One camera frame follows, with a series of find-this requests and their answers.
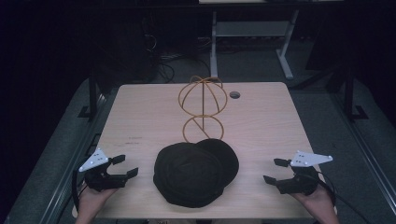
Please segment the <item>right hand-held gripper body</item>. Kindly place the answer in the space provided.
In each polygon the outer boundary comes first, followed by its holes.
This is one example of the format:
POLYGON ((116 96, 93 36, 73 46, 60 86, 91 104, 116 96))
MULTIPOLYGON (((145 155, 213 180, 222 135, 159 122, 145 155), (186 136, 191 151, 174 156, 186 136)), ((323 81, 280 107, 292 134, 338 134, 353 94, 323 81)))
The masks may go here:
POLYGON ((315 165, 332 161, 332 156, 308 153, 298 150, 288 167, 294 172, 291 179, 277 180, 276 187, 281 194, 313 193, 320 181, 315 165))

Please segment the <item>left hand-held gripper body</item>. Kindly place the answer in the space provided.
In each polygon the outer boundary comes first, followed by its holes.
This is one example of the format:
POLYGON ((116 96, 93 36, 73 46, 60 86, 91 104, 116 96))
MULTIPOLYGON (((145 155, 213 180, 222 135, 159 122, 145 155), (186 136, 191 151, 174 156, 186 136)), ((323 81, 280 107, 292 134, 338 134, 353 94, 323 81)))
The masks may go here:
POLYGON ((81 173, 84 173, 85 182, 91 189, 102 191, 125 187, 127 175, 111 175, 107 172, 107 168, 113 165, 109 159, 102 149, 97 148, 78 168, 81 173))

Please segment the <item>black cap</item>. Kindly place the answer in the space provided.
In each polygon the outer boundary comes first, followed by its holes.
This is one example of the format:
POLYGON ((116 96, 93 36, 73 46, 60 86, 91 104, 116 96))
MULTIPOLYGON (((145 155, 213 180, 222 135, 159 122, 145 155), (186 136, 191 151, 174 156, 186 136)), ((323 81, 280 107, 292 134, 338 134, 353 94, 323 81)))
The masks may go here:
POLYGON ((153 183, 169 203, 201 208, 222 195, 238 170, 234 150, 219 139, 177 143, 158 153, 153 183))

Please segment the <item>gold wire hat stand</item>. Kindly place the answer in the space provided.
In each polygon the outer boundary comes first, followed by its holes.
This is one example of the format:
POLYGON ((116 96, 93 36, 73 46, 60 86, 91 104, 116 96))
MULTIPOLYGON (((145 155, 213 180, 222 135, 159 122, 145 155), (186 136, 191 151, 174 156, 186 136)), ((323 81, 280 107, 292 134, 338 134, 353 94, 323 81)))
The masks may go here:
POLYGON ((205 138, 210 138, 209 127, 205 124, 210 119, 219 125, 218 139, 223 138, 225 128, 217 115, 226 108, 228 93, 218 77, 191 77, 189 83, 179 91, 177 102, 181 110, 189 116, 181 130, 186 142, 190 141, 187 130, 192 123, 205 138))

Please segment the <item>person's right hand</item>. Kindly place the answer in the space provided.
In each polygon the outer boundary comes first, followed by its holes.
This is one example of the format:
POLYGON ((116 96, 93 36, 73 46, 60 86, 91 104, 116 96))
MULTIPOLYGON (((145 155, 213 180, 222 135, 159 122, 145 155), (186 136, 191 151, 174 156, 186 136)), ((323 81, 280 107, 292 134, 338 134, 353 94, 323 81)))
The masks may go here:
POLYGON ((313 218, 329 215, 337 216, 332 205, 331 196, 322 186, 318 186, 310 195, 293 193, 291 197, 301 203, 313 218))

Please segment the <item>person's left hand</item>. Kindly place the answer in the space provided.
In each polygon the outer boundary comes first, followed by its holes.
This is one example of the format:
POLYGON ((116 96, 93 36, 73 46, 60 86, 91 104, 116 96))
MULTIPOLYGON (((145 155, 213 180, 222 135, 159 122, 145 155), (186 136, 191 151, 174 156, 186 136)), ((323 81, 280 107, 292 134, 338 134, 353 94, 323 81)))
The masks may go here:
POLYGON ((79 197, 78 219, 93 219, 116 191, 117 189, 105 189, 103 191, 84 189, 79 197))

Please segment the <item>black metal stand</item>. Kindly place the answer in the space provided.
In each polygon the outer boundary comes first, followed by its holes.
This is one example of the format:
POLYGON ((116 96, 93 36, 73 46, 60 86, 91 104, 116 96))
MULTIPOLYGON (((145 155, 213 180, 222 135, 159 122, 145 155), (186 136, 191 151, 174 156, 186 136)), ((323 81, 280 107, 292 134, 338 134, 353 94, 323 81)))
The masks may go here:
POLYGON ((351 67, 348 67, 345 76, 344 90, 344 113, 346 117, 354 122, 357 119, 368 119, 367 114, 360 105, 353 103, 354 99, 354 73, 351 67))
POLYGON ((99 102, 101 98, 101 92, 97 83, 97 75, 94 72, 90 73, 90 76, 88 78, 88 87, 89 104, 84 105, 80 109, 78 117, 92 121, 98 112, 99 102))

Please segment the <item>aluminium frame rail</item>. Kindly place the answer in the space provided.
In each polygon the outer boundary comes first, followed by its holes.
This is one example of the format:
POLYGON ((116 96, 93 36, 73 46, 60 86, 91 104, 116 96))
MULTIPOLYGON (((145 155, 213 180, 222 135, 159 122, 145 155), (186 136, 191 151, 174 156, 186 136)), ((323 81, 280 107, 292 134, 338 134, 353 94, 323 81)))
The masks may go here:
POLYGON ((50 197, 39 224, 59 224, 68 205, 74 205, 73 196, 77 190, 78 180, 81 178, 81 175, 74 177, 74 172, 95 151, 101 135, 100 130, 104 127, 104 122, 100 121, 100 118, 105 105, 106 97, 101 93, 98 112, 92 121, 86 119, 84 130, 78 137, 77 144, 72 147, 70 159, 64 167, 61 179, 50 197))
POLYGON ((359 115, 356 116, 356 118, 354 116, 351 118, 345 111, 344 103, 340 100, 339 96, 337 96, 336 94, 332 94, 331 99, 333 103, 337 106, 337 110, 340 113, 340 116, 346 123, 346 126, 351 132, 355 142, 359 146, 362 157, 367 164, 369 170, 373 174, 374 180, 378 185, 379 189, 381 190, 387 204, 389 205, 390 210, 392 211, 393 215, 396 216, 396 188, 391 185, 388 177, 384 173, 383 169, 378 163, 378 160, 373 154, 372 149, 370 148, 369 144, 363 139, 363 135, 361 134, 361 131, 356 125, 356 121, 361 119, 362 112, 360 112, 359 115))

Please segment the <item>white desk frame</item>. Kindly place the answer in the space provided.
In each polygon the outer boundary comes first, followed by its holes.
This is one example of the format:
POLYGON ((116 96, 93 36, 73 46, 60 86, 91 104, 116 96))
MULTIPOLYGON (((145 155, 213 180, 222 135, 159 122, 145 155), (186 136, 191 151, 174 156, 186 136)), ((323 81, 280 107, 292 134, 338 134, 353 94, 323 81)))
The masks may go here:
POLYGON ((299 10, 295 9, 287 21, 219 21, 218 12, 212 12, 210 76, 218 77, 218 37, 283 37, 284 42, 276 50, 276 56, 286 79, 293 79, 286 53, 293 34, 299 10))

